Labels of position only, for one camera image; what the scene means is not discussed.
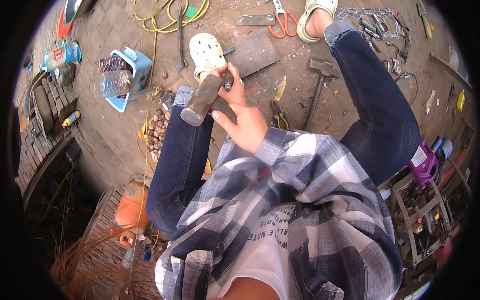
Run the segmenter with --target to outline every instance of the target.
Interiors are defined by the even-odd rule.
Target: rolled jeans cuff
[[[173,101],[172,107],[181,106],[185,107],[190,101],[193,92],[195,91],[194,87],[182,85],[177,89],[177,94],[175,95],[175,100]]]
[[[324,31],[325,41],[332,47],[336,41],[340,40],[350,31],[357,31],[348,21],[337,20],[328,26]]]

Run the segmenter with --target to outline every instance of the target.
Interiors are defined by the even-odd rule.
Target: plaid shirt
[[[265,166],[272,173],[259,179]],[[293,203],[290,299],[392,299],[402,262],[386,205],[351,152],[329,135],[270,128],[255,156],[227,139],[212,176],[155,266],[165,299],[222,286],[259,216]]]

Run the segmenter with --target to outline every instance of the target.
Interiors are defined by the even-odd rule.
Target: white crocs
[[[309,44],[315,44],[320,40],[319,37],[313,38],[305,31],[305,25],[307,24],[312,12],[316,8],[321,8],[330,14],[333,20],[333,14],[338,6],[338,0],[307,0],[305,5],[305,13],[300,17],[297,25],[297,33],[302,41]]]
[[[195,63],[193,76],[198,82],[200,82],[200,72],[210,72],[227,64],[223,57],[222,46],[209,33],[199,33],[192,37],[190,40],[190,55]]]

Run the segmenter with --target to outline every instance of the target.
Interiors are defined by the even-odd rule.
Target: pliers
[[[279,129],[283,129],[280,126],[280,120],[282,120],[284,125],[285,125],[285,130],[290,129],[290,124],[288,123],[288,119],[285,116],[285,113],[280,110],[280,106],[278,105],[278,103],[274,99],[272,99],[272,110],[273,110],[272,119],[275,122],[275,127],[279,128]]]
[[[283,31],[283,34],[282,35],[276,35],[274,32],[273,32],[273,29],[272,29],[272,26],[269,25],[268,26],[268,29],[270,30],[270,33],[276,37],[276,38],[284,38],[285,36],[296,36],[297,35],[297,25],[298,25],[298,21],[297,19],[290,13],[290,12],[286,12],[283,8],[282,8],[282,4],[280,3],[280,0],[274,0],[273,1],[274,5],[275,5],[275,18],[276,20],[278,21],[278,24],[280,25],[280,28],[282,29]],[[283,23],[285,24],[282,24],[282,21],[280,21],[280,18],[278,17],[279,14],[283,14]],[[288,32],[288,20],[287,20],[287,15],[290,16],[290,18],[292,18],[293,22],[295,22],[295,32],[294,33],[290,33]]]

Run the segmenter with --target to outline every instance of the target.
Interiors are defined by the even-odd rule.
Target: orange gas cylinder
[[[127,185],[127,188],[125,189],[117,208],[115,221],[120,227],[125,228],[130,232],[122,233],[120,237],[120,243],[129,248],[133,247],[131,240],[134,240],[135,235],[142,234],[147,226],[148,216],[145,209],[147,204],[147,195],[148,188],[145,186],[144,191],[143,183],[132,181]]]

